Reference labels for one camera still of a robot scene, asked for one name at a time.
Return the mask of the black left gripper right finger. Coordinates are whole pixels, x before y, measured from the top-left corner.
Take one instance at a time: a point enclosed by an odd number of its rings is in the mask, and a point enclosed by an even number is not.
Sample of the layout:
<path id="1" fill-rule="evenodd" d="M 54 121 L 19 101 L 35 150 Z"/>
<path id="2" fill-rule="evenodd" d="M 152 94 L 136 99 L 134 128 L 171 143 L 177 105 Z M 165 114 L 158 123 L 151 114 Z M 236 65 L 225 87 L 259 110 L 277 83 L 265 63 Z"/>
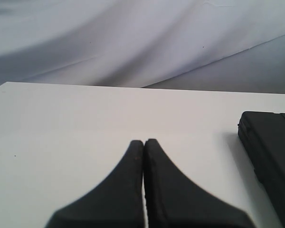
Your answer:
<path id="1" fill-rule="evenodd" d="M 247 213 L 216 198 L 184 175 L 156 139 L 144 145 L 143 174 L 151 228 L 250 228 Z"/>

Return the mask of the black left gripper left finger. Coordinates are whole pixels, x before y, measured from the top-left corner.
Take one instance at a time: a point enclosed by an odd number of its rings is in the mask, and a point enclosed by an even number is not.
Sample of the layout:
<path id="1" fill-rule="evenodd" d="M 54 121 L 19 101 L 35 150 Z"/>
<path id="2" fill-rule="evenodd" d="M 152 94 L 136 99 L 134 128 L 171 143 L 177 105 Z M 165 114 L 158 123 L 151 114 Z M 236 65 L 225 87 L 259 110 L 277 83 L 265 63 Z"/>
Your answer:
<path id="1" fill-rule="evenodd" d="M 143 143 L 130 142 L 112 172 L 93 190 L 57 210 L 48 228 L 143 228 Z"/>

